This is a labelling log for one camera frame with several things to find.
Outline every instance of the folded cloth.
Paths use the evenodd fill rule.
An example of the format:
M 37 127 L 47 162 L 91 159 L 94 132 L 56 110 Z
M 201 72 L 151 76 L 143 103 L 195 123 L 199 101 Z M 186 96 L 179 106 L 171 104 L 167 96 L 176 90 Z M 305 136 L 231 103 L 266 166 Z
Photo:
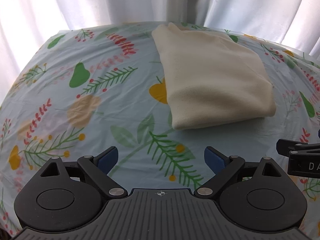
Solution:
M 172 127 L 202 128 L 273 116 L 272 84 L 259 56 L 226 34 L 161 24 L 152 37 L 164 68 Z

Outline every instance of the cream fabric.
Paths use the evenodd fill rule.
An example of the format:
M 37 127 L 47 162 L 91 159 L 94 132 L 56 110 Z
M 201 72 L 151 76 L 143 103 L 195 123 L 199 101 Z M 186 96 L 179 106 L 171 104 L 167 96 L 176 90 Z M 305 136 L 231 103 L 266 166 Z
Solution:
M 252 50 L 226 34 L 182 31 L 173 23 L 159 25 L 152 36 L 164 68 L 174 129 L 275 114 L 273 86 Z

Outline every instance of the crosshair symbol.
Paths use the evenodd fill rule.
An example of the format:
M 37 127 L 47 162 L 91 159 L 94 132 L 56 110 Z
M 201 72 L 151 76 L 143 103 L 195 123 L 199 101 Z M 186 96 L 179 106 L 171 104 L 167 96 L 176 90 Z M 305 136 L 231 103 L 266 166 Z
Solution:
M 162 196 L 164 196 L 166 193 L 163 192 L 163 191 L 159 191 L 159 192 L 157 192 L 157 193 L 155 193 L 155 194 L 157 194 L 157 195 L 159 195 L 160 197 L 162 197 Z

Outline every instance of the metal pin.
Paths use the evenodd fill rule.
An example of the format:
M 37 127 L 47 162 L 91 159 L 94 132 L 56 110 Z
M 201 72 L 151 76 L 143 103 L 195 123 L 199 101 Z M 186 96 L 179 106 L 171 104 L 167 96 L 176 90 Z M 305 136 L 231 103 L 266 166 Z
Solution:
M 124 189 L 119 187 L 114 187 L 111 190 L 109 190 L 109 194 L 113 196 L 120 196 L 123 193 L 124 193 Z
M 212 194 L 212 189 L 208 188 L 208 187 L 201 187 L 197 190 L 198 194 L 203 195 L 203 196 L 207 196 Z

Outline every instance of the curtain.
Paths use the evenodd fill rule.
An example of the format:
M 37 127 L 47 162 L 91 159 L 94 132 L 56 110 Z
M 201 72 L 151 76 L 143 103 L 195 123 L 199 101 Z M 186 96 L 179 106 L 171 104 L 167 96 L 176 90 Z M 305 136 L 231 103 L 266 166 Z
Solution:
M 139 21 L 239 31 L 320 59 L 319 0 L 0 0 L 0 103 L 59 30 Z

